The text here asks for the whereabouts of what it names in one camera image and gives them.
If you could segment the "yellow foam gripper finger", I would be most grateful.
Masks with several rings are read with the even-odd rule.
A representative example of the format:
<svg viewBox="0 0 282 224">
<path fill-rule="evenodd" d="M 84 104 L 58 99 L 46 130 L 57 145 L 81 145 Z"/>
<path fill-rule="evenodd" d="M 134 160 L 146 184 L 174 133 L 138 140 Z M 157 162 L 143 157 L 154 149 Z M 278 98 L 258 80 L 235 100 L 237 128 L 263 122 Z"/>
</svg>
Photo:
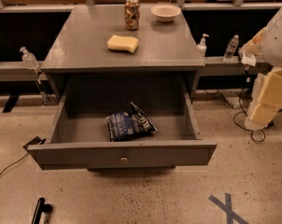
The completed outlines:
<svg viewBox="0 0 282 224">
<path fill-rule="evenodd" d="M 246 126 L 266 127 L 281 108 L 282 68 L 275 67 L 267 75 L 258 74 L 255 79 Z"/>
</svg>

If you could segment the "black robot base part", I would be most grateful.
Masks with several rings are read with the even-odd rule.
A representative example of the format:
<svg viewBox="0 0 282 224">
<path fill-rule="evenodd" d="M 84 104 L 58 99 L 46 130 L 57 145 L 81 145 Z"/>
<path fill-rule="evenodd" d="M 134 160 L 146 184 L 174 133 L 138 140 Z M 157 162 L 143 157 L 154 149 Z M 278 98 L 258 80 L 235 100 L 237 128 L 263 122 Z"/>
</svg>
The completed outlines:
<svg viewBox="0 0 282 224">
<path fill-rule="evenodd" d="M 43 213 L 50 213 L 53 210 L 52 205 L 45 202 L 43 197 L 39 198 L 36 203 L 35 211 L 31 224 L 39 224 Z"/>
</svg>

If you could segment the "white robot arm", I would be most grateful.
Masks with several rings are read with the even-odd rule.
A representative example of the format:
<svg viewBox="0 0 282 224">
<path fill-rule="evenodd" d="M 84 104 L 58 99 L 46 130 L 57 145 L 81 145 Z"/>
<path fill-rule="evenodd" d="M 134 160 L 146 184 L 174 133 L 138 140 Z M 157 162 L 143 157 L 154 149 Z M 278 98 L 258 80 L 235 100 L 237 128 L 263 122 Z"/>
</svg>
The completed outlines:
<svg viewBox="0 0 282 224">
<path fill-rule="evenodd" d="M 282 7 L 267 25 L 240 48 L 241 63 L 254 66 L 256 56 L 270 64 L 267 74 L 255 79 L 252 101 L 245 127 L 252 131 L 265 128 L 282 108 Z"/>
</svg>

